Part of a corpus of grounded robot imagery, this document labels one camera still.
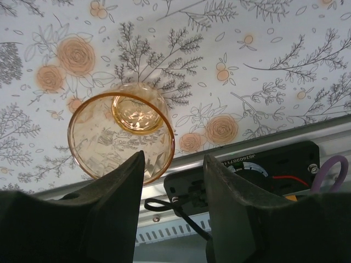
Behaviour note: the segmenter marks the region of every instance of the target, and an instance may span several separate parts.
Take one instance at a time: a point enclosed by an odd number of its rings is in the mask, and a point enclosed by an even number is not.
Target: glass rim
[[[77,109],[76,111],[73,113],[71,119],[70,119],[70,123],[68,125],[68,130],[67,130],[67,139],[68,139],[68,145],[70,148],[70,151],[72,153],[72,156],[75,160],[75,162],[78,164],[78,166],[85,172],[87,173],[91,178],[93,179],[98,179],[99,177],[96,177],[94,175],[92,175],[90,172],[88,172],[86,170],[86,168],[83,167],[83,165],[81,164],[81,162],[78,161],[78,158],[76,156],[76,154],[73,151],[73,142],[71,141],[71,134],[73,133],[73,127],[76,121],[76,118],[79,116],[79,114],[93,101],[96,101],[98,99],[104,98],[104,97],[109,97],[109,96],[123,96],[123,97],[128,97],[128,98],[132,98],[135,100],[138,100],[144,104],[146,104],[147,106],[151,107],[154,111],[157,112],[157,114],[162,118],[162,120],[165,122],[168,131],[169,131],[169,135],[171,137],[171,154],[169,155],[168,161],[166,163],[166,165],[164,165],[164,167],[159,171],[158,176],[154,176],[153,178],[148,178],[148,179],[144,179],[143,185],[149,184],[155,180],[157,180],[158,178],[160,178],[165,171],[168,169],[168,167],[171,165],[172,160],[173,160],[173,156],[174,153],[176,151],[176,140],[174,138],[174,132],[173,132],[173,128],[168,120],[168,118],[157,108],[155,107],[153,104],[149,103],[148,101],[144,100],[143,98],[140,98],[138,96],[132,95],[132,94],[128,94],[128,93],[123,93],[123,92],[105,92],[105,93],[101,93],[98,94],[96,96],[93,96],[92,98],[89,98],[88,100],[86,100],[85,102],[83,102]]]

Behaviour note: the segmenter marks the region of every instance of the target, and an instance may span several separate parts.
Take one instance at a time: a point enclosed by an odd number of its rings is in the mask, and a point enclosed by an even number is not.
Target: red wire
[[[299,181],[301,184],[304,184],[307,187],[309,187],[308,183],[306,183],[305,181],[301,180],[300,178],[292,176],[292,175],[273,176],[273,179],[294,179],[296,181]]]

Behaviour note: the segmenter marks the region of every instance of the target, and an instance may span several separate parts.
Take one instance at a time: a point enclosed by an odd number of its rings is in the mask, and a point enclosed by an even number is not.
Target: flower pattern
[[[67,126],[118,84],[162,94],[175,157],[351,113],[351,1],[0,0],[0,18],[3,190],[85,180]]]

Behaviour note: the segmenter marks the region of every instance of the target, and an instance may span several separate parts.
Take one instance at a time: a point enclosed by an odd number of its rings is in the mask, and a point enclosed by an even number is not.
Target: amber glass cup
[[[68,142],[76,162],[95,179],[143,150],[144,184],[167,170],[175,150],[167,104],[145,83],[116,85],[85,101],[71,118]]]

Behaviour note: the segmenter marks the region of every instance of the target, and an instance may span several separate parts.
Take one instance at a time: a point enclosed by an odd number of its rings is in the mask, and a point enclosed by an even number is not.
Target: black cable
[[[174,210],[177,212],[184,220],[185,222],[188,223],[188,225],[195,230],[196,233],[198,233],[203,239],[206,241],[210,240],[212,237],[209,233],[207,233],[205,230],[203,230],[200,226],[198,226],[197,223],[195,223],[186,213],[184,213],[180,206],[184,203],[189,202],[190,200],[186,200],[183,202],[178,201],[177,205],[175,203],[168,203],[162,200],[154,199],[154,198],[147,198],[145,199],[144,207],[147,210],[154,211],[154,212],[164,212],[164,211],[169,211],[169,210]],[[149,203],[156,203],[156,204],[162,204],[163,207],[153,207],[149,205]]]

